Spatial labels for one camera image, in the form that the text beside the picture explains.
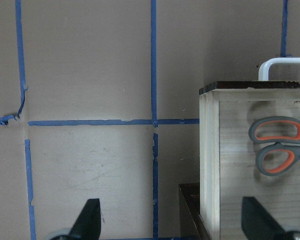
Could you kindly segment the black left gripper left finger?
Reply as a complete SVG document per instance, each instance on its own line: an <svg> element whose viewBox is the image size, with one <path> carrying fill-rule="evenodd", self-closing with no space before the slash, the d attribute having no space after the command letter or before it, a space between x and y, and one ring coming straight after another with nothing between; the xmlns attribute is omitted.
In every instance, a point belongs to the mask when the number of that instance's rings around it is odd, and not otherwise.
<svg viewBox="0 0 300 240"><path fill-rule="evenodd" d="M51 240L98 240L101 235L101 205L99 198L88 199L67 234L59 234Z"/></svg>

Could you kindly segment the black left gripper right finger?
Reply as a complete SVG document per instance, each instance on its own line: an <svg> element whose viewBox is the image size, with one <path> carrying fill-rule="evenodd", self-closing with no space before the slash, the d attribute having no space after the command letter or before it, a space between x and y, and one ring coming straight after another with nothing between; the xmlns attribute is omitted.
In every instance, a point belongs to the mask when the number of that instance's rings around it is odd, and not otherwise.
<svg viewBox="0 0 300 240"><path fill-rule="evenodd" d="M283 228L252 196L242 198L241 229L248 240L300 240L300 230Z"/></svg>

